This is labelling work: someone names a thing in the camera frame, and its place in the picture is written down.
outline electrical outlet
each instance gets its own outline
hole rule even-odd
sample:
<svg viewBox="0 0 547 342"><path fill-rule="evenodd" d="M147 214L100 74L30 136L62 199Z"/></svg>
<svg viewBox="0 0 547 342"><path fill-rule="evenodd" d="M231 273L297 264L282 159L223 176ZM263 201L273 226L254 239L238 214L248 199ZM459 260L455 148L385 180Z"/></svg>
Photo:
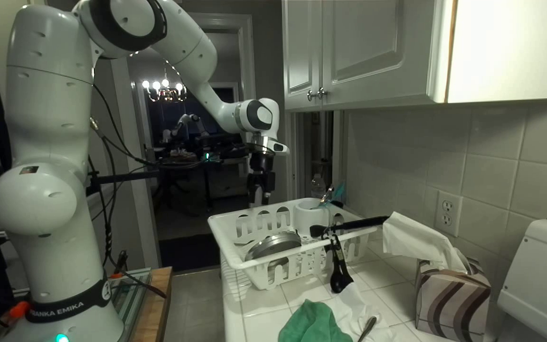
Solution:
<svg viewBox="0 0 547 342"><path fill-rule="evenodd" d="M459 235L461 195L438 192L434 228L449 235Z"/></svg>

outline green light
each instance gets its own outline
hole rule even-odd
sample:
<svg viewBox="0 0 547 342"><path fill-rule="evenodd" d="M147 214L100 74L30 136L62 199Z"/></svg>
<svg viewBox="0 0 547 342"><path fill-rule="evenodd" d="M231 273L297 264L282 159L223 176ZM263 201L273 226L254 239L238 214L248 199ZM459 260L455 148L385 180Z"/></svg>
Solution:
<svg viewBox="0 0 547 342"><path fill-rule="evenodd" d="M66 334L52 336L52 342L69 342Z"/></svg>

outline white cabinet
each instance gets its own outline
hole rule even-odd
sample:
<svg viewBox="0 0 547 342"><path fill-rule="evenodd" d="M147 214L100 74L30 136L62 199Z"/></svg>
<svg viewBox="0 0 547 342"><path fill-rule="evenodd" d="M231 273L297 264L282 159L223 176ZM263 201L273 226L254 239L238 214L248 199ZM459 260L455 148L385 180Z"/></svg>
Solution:
<svg viewBox="0 0 547 342"><path fill-rule="evenodd" d="M288 110L547 98L547 2L282 0Z"/></svg>

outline green towel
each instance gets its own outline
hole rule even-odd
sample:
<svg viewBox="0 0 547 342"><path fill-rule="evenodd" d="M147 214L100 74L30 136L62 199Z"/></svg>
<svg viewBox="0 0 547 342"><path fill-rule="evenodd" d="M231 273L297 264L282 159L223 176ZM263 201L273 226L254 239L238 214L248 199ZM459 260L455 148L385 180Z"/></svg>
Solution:
<svg viewBox="0 0 547 342"><path fill-rule="evenodd" d="M305 300L278 330L276 342L351 342L322 302Z"/></svg>

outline white dish rack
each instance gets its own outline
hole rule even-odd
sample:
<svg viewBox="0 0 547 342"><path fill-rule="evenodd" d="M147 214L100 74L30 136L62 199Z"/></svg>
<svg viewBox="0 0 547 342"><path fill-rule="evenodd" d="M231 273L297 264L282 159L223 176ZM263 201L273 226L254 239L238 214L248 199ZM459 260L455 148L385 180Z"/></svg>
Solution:
<svg viewBox="0 0 547 342"><path fill-rule="evenodd" d="M335 205L320 205L314 197L292 199L246 211L231 211L208 218L208 226L219 249L219 264L225 277L248 279L256 288L271 288L280 283L318 273L326 268L324 247L328 239L313 239L309 226L330 226L358 216ZM345 260L358 258L368 249L370 233L377 226L339 233ZM275 231L297 231L301 247L269 256L244 260L252 245Z"/></svg>

